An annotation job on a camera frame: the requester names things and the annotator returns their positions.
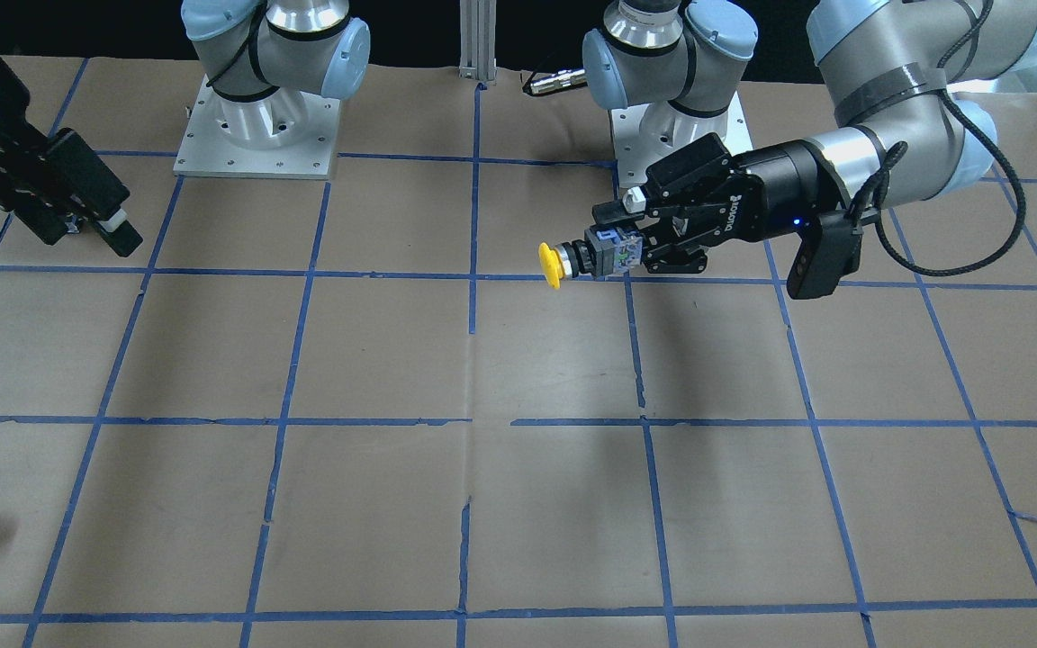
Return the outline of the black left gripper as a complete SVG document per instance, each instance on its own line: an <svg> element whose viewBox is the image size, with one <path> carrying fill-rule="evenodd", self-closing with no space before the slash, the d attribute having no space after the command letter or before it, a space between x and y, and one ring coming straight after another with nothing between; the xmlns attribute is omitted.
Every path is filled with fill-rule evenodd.
<svg viewBox="0 0 1037 648"><path fill-rule="evenodd" d="M654 161L645 184L593 205L592 218L596 226L657 219L642 230L642 266L698 275L707 270L708 248L798 234L810 219L841 208L838 180L817 145L796 139L732 154L708 134Z"/></svg>

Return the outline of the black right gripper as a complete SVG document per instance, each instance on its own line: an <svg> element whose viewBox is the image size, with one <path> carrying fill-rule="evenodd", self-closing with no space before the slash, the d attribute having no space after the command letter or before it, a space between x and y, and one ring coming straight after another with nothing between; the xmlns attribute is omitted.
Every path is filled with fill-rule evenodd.
<svg viewBox="0 0 1037 648"><path fill-rule="evenodd" d="M29 92L0 59L0 210L53 246L85 224L111 251L143 243L129 221L131 190L77 131L47 136L26 120Z"/></svg>

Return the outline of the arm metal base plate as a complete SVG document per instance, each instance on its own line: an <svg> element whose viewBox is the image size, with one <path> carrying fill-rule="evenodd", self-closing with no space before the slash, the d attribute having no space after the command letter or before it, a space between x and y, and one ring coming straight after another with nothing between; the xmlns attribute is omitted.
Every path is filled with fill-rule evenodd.
<svg viewBox="0 0 1037 648"><path fill-rule="evenodd" d="M729 153L753 150L738 94L733 95L724 113L709 118L681 113L667 102L616 108L609 116L618 181L622 187L644 181L645 170L655 161L710 132L723 140Z"/></svg>
<svg viewBox="0 0 1037 648"><path fill-rule="evenodd" d="M289 87L236 103L202 82L173 171L188 177L329 181L342 107L340 98Z"/></svg>

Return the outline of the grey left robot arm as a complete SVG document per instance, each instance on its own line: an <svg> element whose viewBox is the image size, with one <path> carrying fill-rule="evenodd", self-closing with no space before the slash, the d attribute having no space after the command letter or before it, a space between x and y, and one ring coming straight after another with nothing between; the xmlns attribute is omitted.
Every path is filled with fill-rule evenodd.
<svg viewBox="0 0 1037 648"><path fill-rule="evenodd" d="M1037 63L1037 1L820 1L807 18L835 129L733 153L713 128L727 115L757 25L728 1L616 1L585 36L583 71L604 108L647 106L663 137L657 158L621 200L594 206L584 237L543 245L548 279L699 274L729 240L801 240L789 272L798 299L830 293L853 274L861 240L881 214L955 192L998 165L1016 196L1011 233L994 253L946 270L990 266L1022 233L1022 185L997 145L990 114L950 87Z"/></svg>

